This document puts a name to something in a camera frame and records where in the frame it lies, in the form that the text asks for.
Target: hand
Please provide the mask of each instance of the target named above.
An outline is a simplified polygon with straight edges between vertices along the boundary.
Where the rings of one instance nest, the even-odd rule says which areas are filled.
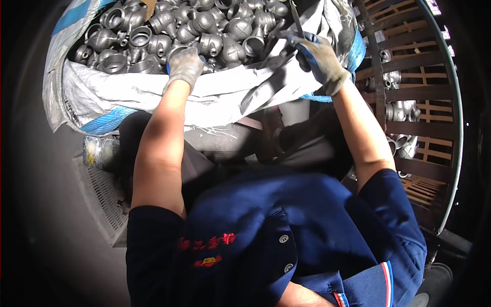
[[[309,32],[305,32],[304,35],[305,39],[298,37],[298,34],[292,31],[285,31],[281,34],[301,52],[303,56],[298,56],[297,59],[301,65],[309,66],[315,79],[323,84],[326,95],[337,94],[351,74],[341,66],[334,49],[326,38]]]
[[[164,87],[164,92],[174,80],[186,81],[189,86],[189,94],[192,93],[196,79],[203,72],[204,62],[198,56],[198,44],[194,43],[191,47],[180,51],[170,58],[167,63],[167,73],[169,81]]]

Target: pile of metal parts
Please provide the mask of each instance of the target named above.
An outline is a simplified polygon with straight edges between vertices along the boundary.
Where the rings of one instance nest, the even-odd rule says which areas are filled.
[[[390,53],[388,50],[380,52],[382,63],[390,61]],[[392,71],[383,75],[385,90],[399,89],[401,83],[401,72]],[[367,87],[375,91],[375,80],[368,80]],[[385,105],[385,119],[388,121],[419,121],[421,110],[416,105],[415,100],[392,101]],[[403,159],[413,159],[418,143],[418,136],[410,136],[403,134],[389,134],[386,136],[389,142],[390,149],[394,156]],[[408,174],[399,172],[399,176],[404,178]]]
[[[74,61],[108,74],[161,74],[174,54],[196,42],[203,74],[251,64],[269,53],[285,25],[289,9],[282,2],[160,0],[145,21],[144,3],[118,0],[87,29]]]

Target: left arm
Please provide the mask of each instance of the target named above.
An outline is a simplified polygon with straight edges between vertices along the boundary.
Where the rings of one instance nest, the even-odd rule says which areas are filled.
[[[132,209],[144,205],[157,206],[186,218],[181,194],[184,108],[203,65],[196,44],[169,61],[169,81],[143,132],[136,155]]]

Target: shirt button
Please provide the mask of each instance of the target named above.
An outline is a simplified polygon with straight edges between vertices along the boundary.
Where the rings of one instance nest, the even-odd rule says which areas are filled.
[[[286,234],[282,235],[280,238],[279,238],[279,242],[280,243],[285,243],[286,241],[288,241],[288,236]]]
[[[286,265],[286,267],[285,267],[284,272],[286,273],[286,272],[288,272],[289,270],[291,270],[292,268],[293,268],[293,264],[292,264],[292,263],[288,263],[288,264]]]

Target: embroidered logo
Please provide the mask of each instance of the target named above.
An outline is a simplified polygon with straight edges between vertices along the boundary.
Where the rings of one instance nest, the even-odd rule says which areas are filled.
[[[209,258],[204,258],[203,260],[198,260],[194,263],[195,267],[212,267],[216,263],[221,261],[221,256],[217,255],[216,257],[209,257]]]
[[[232,244],[236,236],[237,235],[234,233],[224,233],[222,237],[220,238],[213,237],[210,240],[208,240],[207,243],[205,243],[205,241],[194,241],[192,250],[193,251],[214,250],[217,248],[217,246],[220,243],[225,245]],[[185,238],[179,239],[178,249],[180,251],[187,250],[190,247],[191,247],[191,242],[189,240],[186,240]]]

